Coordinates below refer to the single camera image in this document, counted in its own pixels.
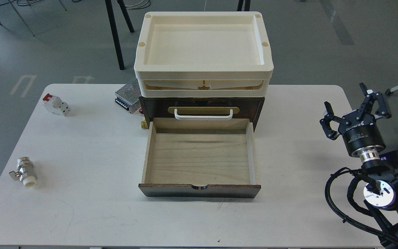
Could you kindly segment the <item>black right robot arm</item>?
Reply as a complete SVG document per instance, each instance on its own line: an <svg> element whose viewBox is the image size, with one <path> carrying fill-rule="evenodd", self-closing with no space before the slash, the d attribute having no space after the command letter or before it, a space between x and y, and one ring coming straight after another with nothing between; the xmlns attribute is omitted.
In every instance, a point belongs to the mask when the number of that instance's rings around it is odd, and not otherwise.
<svg viewBox="0 0 398 249"><path fill-rule="evenodd" d="M376 235L386 249L398 249L398 150L380 156L386 148L376 121L391 118L387 102L381 92L369 90L360 83L364 101L358 109L337 117L329 102L320 124L327 138L343 137L348 155L360 158L360 169L343 167L333 173L325 185L325 199L343 222ZM342 212L332 200L333 181L349 173L353 176L347 189L347 201L358 212L375 219L380 230L367 226Z"/></svg>

